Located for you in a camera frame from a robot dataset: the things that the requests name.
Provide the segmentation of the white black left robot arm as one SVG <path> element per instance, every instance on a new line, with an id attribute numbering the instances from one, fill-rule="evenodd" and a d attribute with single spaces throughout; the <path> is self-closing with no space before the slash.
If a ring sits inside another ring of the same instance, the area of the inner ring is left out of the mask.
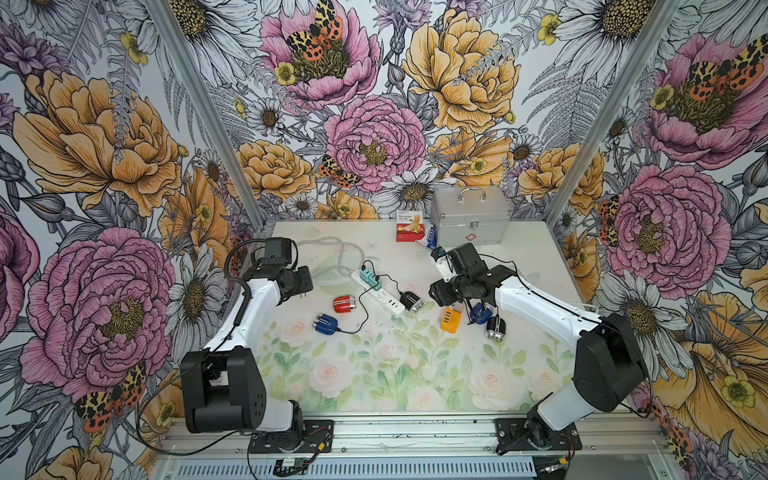
<path id="1" fill-rule="evenodd" d="M 301 407 L 269 395 L 256 357 L 277 307 L 310 292 L 312 278 L 306 266 L 298 265 L 293 240 L 272 237 L 243 245 L 253 246 L 258 257 L 244 273 L 227 277 L 237 285 L 237 297 L 222 327 L 182 359 L 184 419 L 193 434 L 255 434 L 268 447 L 294 451 L 305 437 Z"/>

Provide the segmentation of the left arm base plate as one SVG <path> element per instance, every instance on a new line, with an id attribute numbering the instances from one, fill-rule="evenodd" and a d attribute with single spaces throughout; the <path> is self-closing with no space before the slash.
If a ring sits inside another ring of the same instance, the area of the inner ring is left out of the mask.
<path id="1" fill-rule="evenodd" d="M 266 454 L 322 454 L 332 449 L 335 422 L 333 420 L 305 420 L 291 430 L 257 433 L 249 442 L 248 453 Z"/>

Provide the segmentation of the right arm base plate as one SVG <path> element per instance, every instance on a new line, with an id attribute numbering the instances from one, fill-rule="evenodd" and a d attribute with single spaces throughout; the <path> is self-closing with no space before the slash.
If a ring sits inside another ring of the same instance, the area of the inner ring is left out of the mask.
<path id="1" fill-rule="evenodd" d="M 506 417 L 495 419 L 494 427 L 497 439 L 495 452 L 498 455 L 517 451 L 573 452 L 582 449 L 574 424 L 555 431 L 539 420 Z"/>

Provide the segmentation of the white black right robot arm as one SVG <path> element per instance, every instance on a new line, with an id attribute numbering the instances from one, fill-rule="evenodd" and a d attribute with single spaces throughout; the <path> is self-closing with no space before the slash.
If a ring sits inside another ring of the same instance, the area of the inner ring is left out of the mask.
<path id="1" fill-rule="evenodd" d="M 522 439 L 548 447 L 569 425 L 594 413 L 610 413 L 643 382 L 649 369 L 626 316 L 601 315 L 534 286 L 512 261 L 490 267 L 475 246 L 437 247 L 431 257 L 442 278 L 429 296 L 443 307 L 494 307 L 512 313 L 557 339 L 574 354 L 569 383 L 548 394 L 526 414 Z"/>

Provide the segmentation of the white power strip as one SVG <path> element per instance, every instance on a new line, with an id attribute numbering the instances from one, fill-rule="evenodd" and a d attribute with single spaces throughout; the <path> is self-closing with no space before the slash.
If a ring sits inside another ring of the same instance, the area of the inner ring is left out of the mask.
<path id="1" fill-rule="evenodd" d="M 351 278 L 361 286 L 361 288 L 371 297 L 374 298 L 384 309 L 386 309 L 392 316 L 402 316 L 406 309 L 403 304 L 389 291 L 387 291 L 381 282 L 381 288 L 374 290 L 364 284 L 359 276 L 359 271 L 362 268 L 355 269 L 351 273 Z"/>

